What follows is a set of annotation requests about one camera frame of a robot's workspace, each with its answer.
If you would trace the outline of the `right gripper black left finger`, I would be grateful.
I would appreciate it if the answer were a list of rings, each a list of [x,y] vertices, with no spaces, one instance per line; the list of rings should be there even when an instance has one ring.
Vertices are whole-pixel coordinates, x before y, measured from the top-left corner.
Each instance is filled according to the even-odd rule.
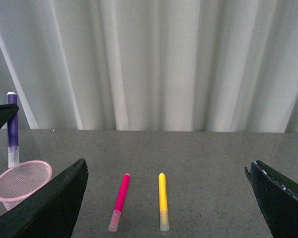
[[[70,238],[88,180],[84,158],[0,216],[0,238]]]

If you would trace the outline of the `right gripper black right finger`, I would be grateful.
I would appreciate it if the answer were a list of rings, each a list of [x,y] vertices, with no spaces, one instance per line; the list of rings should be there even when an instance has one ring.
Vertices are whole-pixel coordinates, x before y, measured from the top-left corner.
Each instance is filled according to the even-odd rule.
[[[259,160],[244,171],[272,236],[298,238],[298,183]]]

